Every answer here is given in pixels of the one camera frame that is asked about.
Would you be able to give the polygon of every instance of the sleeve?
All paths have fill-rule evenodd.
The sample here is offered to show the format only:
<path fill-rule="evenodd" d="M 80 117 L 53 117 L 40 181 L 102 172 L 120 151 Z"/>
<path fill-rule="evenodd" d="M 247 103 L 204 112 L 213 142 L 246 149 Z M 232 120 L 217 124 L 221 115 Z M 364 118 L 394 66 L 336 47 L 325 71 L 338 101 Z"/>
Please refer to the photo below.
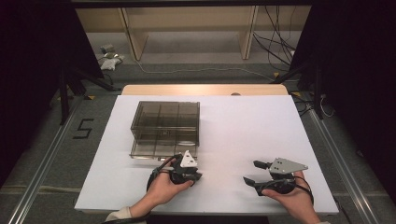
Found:
<path fill-rule="evenodd" d="M 129 207 L 123 207 L 117 212 L 110 213 L 104 224 L 127 224 L 127 223 L 136 223 L 136 224 L 146 224 L 146 219 L 149 217 L 149 214 L 143 217 L 132 217 L 129 212 Z"/>

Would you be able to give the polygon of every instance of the aluminum rail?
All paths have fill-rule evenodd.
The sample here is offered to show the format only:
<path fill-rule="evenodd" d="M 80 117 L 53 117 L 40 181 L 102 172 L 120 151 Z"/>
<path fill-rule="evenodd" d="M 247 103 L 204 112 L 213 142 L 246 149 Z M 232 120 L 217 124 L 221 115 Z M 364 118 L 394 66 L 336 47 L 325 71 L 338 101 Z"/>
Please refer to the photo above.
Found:
<path fill-rule="evenodd" d="M 62 145 L 65 134 L 68 131 L 72 120 L 74 119 L 76 110 L 78 106 L 81 104 L 83 97 L 80 96 L 80 97 L 76 97 L 75 99 L 77 100 L 72 105 L 70 116 L 65 121 L 64 125 L 62 125 L 59 128 L 58 132 L 56 133 L 54 139 L 52 140 L 52 143 L 49 146 L 46 155 L 44 156 L 43 160 L 38 166 L 32 181 L 30 182 L 26 191 L 21 196 L 20 201 L 16 205 L 14 212 L 12 213 L 9 219 L 8 224 L 20 224 L 26 218 L 26 215 L 29 212 L 29 209 L 32 206 L 33 201 L 35 200 L 35 196 L 37 195 L 41 187 L 41 184 L 46 178 L 46 175 L 52 165 L 53 159 L 55 158 L 59 148 Z"/>
<path fill-rule="evenodd" d="M 361 190 L 360 185 L 350 171 L 347 162 L 344 160 L 342 154 L 340 153 L 338 146 L 332 139 L 332 135 L 327 129 L 324 120 L 319 119 L 318 115 L 313 110 L 310 110 L 309 114 L 314 121 L 315 126 L 319 130 L 319 133 L 321 134 L 323 140 L 325 141 L 327 149 L 329 149 L 330 156 L 332 157 L 332 161 L 334 162 L 336 169 L 338 170 L 341 178 L 343 179 L 346 189 L 349 192 L 349 195 L 352 198 L 354 204 L 356 205 L 356 208 L 358 209 L 362 220 L 364 221 L 364 223 L 368 224 L 380 223 L 378 217 L 373 211 L 372 206 L 370 205 L 369 201 Z"/>

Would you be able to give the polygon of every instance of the small white object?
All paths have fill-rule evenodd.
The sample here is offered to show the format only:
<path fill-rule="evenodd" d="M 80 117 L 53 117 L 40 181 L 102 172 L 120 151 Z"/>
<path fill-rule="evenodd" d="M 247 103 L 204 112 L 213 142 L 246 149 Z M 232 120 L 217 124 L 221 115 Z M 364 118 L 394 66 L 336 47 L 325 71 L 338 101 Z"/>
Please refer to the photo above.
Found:
<path fill-rule="evenodd" d="M 198 163 L 195 159 L 191 156 L 190 152 L 186 150 L 184 153 L 183 159 L 181 160 L 181 167 L 196 167 Z"/>
<path fill-rule="evenodd" d="M 114 59 L 108 59 L 105 60 L 100 67 L 102 70 L 111 70 L 114 71 L 116 70 L 116 64 L 120 62 L 120 59 L 114 58 Z"/>

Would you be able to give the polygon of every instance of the gray floor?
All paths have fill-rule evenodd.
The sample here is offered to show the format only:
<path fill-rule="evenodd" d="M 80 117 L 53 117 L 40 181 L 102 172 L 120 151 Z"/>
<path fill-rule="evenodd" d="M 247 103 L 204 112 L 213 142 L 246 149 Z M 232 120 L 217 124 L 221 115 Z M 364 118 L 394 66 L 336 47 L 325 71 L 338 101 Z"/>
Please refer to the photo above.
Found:
<path fill-rule="evenodd" d="M 298 34 L 292 36 L 294 38 L 290 43 L 296 43 Z M 275 72 L 282 73 L 269 65 L 269 62 L 275 67 L 286 68 L 285 64 L 279 64 L 274 58 L 268 61 L 267 54 L 255 44 L 252 45 L 249 60 L 242 60 L 236 35 L 232 33 L 153 34 L 148 39 L 144 56 L 140 61 L 146 72 L 129 56 L 129 48 L 123 34 L 89 34 L 89 38 L 98 57 L 101 56 L 99 47 L 107 43 L 113 44 L 116 52 L 125 57 L 124 63 L 117 65 L 115 71 L 106 71 L 117 87 L 129 83 L 268 83 L 274 78 Z M 90 169 L 119 92 L 104 91 L 90 82 L 84 83 L 88 90 L 87 95 L 94 97 L 74 97 L 70 100 L 71 105 L 76 106 L 76 112 L 33 203 L 27 208 L 28 213 L 23 223 L 100 223 L 106 217 L 106 214 L 87 215 L 78 212 L 74 210 L 74 203 Z M 295 81 L 285 83 L 289 91 L 296 90 L 295 84 Z M 7 223 L 10 219 L 16 204 L 21 200 L 60 130 L 61 105 L 56 95 L 51 105 L 52 109 L 48 111 L 30 148 L 23 153 L 0 191 L 0 223 Z M 345 208 L 352 223 L 364 223 L 365 218 L 362 217 L 332 159 L 331 149 L 320 134 L 315 114 L 309 111 L 301 118 L 333 196 Z M 78 130 L 83 119 L 88 119 L 85 124 L 88 124 L 92 131 L 88 138 L 78 139 L 76 137 L 86 134 Z M 356 155 L 357 148 L 336 113 L 331 118 L 324 117 L 323 124 L 331 133 L 332 140 L 373 209 L 378 223 L 395 223 L 394 203 L 364 158 Z M 331 223 L 347 223 L 342 212 L 322 219 Z M 270 223 L 298 223 L 287 215 L 269 217 L 269 220 Z"/>

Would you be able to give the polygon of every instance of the cable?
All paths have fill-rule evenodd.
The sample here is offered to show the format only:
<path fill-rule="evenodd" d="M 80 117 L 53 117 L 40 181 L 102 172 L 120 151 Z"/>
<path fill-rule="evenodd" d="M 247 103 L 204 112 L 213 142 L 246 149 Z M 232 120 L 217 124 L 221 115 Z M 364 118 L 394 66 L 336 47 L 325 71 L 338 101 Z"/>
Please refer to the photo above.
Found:
<path fill-rule="evenodd" d="M 271 39 L 269 39 L 269 38 L 262 37 L 262 36 L 256 34 L 255 32 L 253 32 L 253 34 L 254 34 L 255 36 L 257 36 L 258 38 L 260 38 L 260 39 L 272 41 L 272 42 L 274 42 L 274 43 L 276 43 L 276 44 L 278 44 L 278 45 L 282 45 L 282 43 L 280 43 L 280 42 L 278 42 L 278 41 L 276 41 L 276 40 L 271 40 Z M 288 49 L 296 50 L 296 48 L 294 48 L 294 47 L 292 47 L 292 46 L 290 46 L 290 45 L 287 45 L 287 46 L 285 46 L 285 47 L 288 48 Z"/>
<path fill-rule="evenodd" d="M 110 79 L 110 85 L 114 85 L 113 79 L 111 78 L 111 76 L 109 74 L 103 73 L 103 75 L 108 76 L 108 78 Z"/>
<path fill-rule="evenodd" d="M 230 71 L 230 70 L 237 70 L 237 71 L 243 71 L 243 72 L 246 72 L 246 73 L 250 73 L 250 74 L 258 75 L 258 76 L 261 76 L 261 77 L 265 77 L 265 78 L 267 78 L 267 79 L 269 79 L 271 81 L 274 81 L 272 78 L 270 78 L 270 77 L 268 77 L 266 75 L 263 75 L 263 74 L 260 74 L 260 73 L 256 73 L 256 72 L 251 72 L 251 71 L 248 71 L 247 69 L 243 69 L 243 68 L 203 68 L 203 69 L 180 69 L 180 70 L 174 70 L 174 71 L 168 71 L 168 72 L 167 71 L 165 71 L 165 72 L 150 72 L 150 71 L 146 71 L 143 68 L 143 66 L 142 66 L 142 64 L 140 62 L 138 62 L 138 61 L 135 61 L 135 62 L 139 65 L 140 69 L 144 73 L 147 73 L 147 74 L 174 74 L 174 73 L 179 73 L 179 72 L 204 72 L 204 71 Z"/>
<path fill-rule="evenodd" d="M 280 34 L 280 32 L 279 32 L 279 28 L 278 28 L 278 27 L 279 27 L 279 6 L 276 6 L 276 23 L 274 23 L 274 21 L 273 21 L 271 15 L 270 15 L 270 13 L 268 12 L 267 6 L 265 6 L 264 8 L 265 8 L 265 11 L 266 11 L 266 13 L 267 13 L 267 15 L 268 15 L 268 18 L 269 18 L 270 21 L 271 21 L 271 24 L 272 24 L 273 27 L 274 27 L 274 32 L 273 32 L 273 35 L 272 35 L 272 38 L 271 38 L 271 39 L 272 39 L 272 40 L 274 39 L 275 34 L 278 35 L 278 37 L 279 37 L 279 39 L 280 39 L 280 42 L 282 43 L 282 45 L 281 45 L 281 46 L 282 46 L 282 49 L 283 49 L 283 51 L 284 51 L 286 57 L 287 57 L 288 60 L 290 61 L 290 59 L 289 59 L 289 57 L 288 57 L 288 54 L 286 53 L 285 49 L 283 48 L 284 45 L 287 45 L 287 42 L 282 38 L 282 36 L 281 36 L 281 34 Z"/>
<path fill-rule="evenodd" d="M 253 37 L 256 39 L 256 41 L 257 41 L 257 43 L 260 45 L 260 47 L 262 47 L 263 49 L 265 49 L 269 54 L 271 54 L 271 55 L 273 55 L 274 57 L 278 58 L 282 63 L 285 63 L 287 66 L 290 66 L 290 64 L 289 64 L 288 62 L 284 61 L 284 60 L 281 59 L 279 56 L 275 55 L 269 48 L 265 47 L 265 46 L 259 41 L 259 39 L 257 39 L 256 34 L 253 34 Z"/>
<path fill-rule="evenodd" d="M 332 196 L 334 198 L 335 203 L 337 204 L 338 208 L 343 212 L 344 216 L 346 217 L 346 220 L 349 224 L 352 224 L 352 221 L 349 218 L 349 215 L 347 214 L 347 211 L 344 209 L 344 207 L 338 202 L 338 200 Z"/>
<path fill-rule="evenodd" d="M 324 114 L 326 117 L 331 118 L 331 117 L 334 115 L 335 110 L 333 109 L 331 114 L 328 114 L 328 113 L 326 113 L 326 111 L 324 111 L 324 108 L 323 108 L 323 105 L 322 105 L 322 102 L 323 102 L 324 98 L 325 98 L 325 97 L 321 97 L 321 99 L 320 99 L 320 108 L 321 108 L 323 114 Z"/>

